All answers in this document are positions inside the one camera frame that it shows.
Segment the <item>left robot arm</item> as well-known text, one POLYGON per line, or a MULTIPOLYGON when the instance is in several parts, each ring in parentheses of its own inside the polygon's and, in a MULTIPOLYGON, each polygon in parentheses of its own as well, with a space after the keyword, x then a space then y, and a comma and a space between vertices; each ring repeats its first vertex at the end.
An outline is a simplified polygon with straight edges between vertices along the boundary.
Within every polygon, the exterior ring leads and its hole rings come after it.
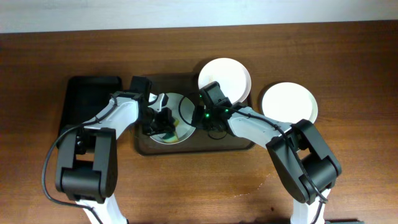
POLYGON ((152 94, 151 88, 148 78, 133 77, 129 89, 112 93, 102 110, 57 139, 56 189, 67 196, 66 206, 84 210, 91 223, 128 222, 114 194, 120 135, 135 124, 147 136, 175 130, 167 94, 152 94))

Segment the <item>green yellow sponge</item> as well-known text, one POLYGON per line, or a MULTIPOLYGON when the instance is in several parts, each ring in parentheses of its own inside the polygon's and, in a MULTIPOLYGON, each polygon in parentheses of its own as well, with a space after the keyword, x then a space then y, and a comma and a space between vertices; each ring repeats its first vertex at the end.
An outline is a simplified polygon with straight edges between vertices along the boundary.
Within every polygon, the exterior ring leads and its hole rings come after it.
POLYGON ((173 131, 171 133, 166 133, 163 137, 162 140, 167 143, 167 144, 173 144, 177 143, 179 141, 179 138, 177 136, 177 132, 173 131))

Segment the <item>white plate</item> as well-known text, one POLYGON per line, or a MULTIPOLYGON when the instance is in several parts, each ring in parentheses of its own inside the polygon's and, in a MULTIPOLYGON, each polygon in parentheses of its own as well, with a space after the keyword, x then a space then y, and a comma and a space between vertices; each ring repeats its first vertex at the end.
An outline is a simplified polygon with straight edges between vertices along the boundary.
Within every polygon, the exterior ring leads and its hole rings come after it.
POLYGON ((217 58, 208 62, 198 76, 198 87, 218 82, 221 91, 232 104, 242 103, 251 91, 251 76, 246 67, 231 58, 217 58))
POLYGON ((292 82, 271 85, 262 96, 261 110, 264 116, 285 123, 298 123, 302 119, 314 123, 318 116, 314 95, 292 82))

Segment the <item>white plate top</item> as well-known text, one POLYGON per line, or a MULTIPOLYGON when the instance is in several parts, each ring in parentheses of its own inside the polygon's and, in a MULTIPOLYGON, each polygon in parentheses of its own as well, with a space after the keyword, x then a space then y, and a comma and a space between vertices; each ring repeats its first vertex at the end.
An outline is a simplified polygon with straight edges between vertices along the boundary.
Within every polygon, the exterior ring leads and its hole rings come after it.
POLYGON ((232 104, 242 103, 251 91, 251 76, 246 67, 231 58, 217 58, 208 62, 198 76, 198 87, 218 82, 221 91, 232 104))

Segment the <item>small black tray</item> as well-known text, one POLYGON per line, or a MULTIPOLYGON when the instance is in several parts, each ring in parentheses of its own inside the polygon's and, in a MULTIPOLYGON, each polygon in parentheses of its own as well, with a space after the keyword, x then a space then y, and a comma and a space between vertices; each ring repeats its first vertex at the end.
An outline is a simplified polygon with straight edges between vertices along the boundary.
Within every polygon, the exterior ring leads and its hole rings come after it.
POLYGON ((123 83, 115 76, 76 76, 68 81, 58 133, 84 123, 103 108, 110 95, 121 90, 123 83))

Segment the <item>large brown serving tray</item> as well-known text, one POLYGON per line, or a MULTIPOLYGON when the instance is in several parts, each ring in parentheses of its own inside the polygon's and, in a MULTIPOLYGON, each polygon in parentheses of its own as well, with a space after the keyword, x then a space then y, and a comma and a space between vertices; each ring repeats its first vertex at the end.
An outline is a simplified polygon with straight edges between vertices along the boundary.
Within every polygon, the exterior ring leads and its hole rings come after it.
MULTIPOLYGON (((152 82, 153 93, 179 93, 187 96, 194 105, 199 103, 197 73, 158 73, 146 77, 152 82)), ((197 129, 186 140, 177 144, 161 144, 155 142, 150 136, 142 134, 142 128, 131 128, 133 149, 143 156, 162 154, 185 154, 194 152, 240 151, 254 146, 250 140, 232 137, 226 133, 208 133, 197 129)))

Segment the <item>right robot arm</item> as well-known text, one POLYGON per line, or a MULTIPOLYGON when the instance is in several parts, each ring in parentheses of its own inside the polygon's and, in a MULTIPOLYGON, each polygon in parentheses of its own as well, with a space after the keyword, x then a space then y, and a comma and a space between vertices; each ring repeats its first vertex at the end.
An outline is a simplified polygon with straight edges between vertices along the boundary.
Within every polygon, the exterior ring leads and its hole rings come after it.
POLYGON ((225 132, 267 149, 282 185, 294 199, 291 223, 325 223, 328 195, 342 173, 341 164, 315 125, 276 121, 241 103, 232 104, 218 82, 200 88, 203 105, 193 124, 206 131, 225 132))

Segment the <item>pale blue plate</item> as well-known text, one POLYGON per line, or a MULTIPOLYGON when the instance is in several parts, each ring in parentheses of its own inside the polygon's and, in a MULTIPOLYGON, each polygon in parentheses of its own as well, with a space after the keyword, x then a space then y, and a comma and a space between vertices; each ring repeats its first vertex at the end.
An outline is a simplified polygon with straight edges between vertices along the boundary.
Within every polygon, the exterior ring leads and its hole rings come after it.
POLYGON ((161 112, 161 115, 166 115, 166 124, 173 125, 170 131, 152 135, 150 138, 155 142, 167 144, 162 137, 166 133, 176 131, 179 141, 173 144, 178 144, 188 139, 195 131, 195 127, 191 125, 195 106, 188 98, 180 102, 182 98, 179 93, 161 93, 158 96, 150 94, 149 107, 155 112, 161 112))

